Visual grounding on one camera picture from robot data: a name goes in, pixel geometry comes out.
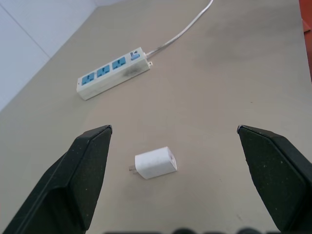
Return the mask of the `red object at table edge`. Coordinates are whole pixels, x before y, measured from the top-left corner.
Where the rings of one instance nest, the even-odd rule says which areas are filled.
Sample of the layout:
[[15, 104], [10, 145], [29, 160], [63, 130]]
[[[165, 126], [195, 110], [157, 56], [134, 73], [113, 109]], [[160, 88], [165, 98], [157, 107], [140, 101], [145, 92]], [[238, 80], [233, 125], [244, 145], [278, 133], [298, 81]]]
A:
[[312, 82], [312, 0], [298, 0]]

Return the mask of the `white USB charger plug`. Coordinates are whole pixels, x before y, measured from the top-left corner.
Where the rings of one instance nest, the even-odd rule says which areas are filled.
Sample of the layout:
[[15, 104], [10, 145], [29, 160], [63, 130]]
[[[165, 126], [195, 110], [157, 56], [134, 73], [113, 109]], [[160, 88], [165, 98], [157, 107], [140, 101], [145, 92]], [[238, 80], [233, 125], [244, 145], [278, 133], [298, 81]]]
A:
[[163, 147], [136, 155], [135, 163], [129, 166], [129, 171], [148, 180], [177, 172], [177, 163], [169, 147]]

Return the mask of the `white power strip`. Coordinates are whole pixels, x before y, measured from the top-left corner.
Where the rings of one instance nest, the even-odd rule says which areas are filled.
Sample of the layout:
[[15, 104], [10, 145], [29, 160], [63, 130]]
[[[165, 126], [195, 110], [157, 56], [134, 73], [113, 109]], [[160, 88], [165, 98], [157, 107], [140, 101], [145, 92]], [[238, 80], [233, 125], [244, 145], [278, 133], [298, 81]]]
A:
[[139, 47], [78, 78], [77, 93], [83, 100], [89, 100], [150, 70], [152, 65]]

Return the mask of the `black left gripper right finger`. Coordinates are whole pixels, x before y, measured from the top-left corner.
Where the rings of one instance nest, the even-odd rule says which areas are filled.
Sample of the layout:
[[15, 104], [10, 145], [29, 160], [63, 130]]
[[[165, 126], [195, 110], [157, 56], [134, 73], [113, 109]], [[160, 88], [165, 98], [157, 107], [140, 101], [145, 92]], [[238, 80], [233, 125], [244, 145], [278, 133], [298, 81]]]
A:
[[284, 136], [237, 129], [253, 184], [282, 233], [312, 234], [312, 163]]

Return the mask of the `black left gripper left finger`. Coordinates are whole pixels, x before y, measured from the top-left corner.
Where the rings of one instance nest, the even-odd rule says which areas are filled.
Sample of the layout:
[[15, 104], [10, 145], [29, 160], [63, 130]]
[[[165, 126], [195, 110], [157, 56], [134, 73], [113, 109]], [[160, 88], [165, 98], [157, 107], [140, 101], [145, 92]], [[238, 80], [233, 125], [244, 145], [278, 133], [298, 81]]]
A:
[[3, 234], [85, 234], [103, 185], [112, 126], [78, 136], [42, 175]]

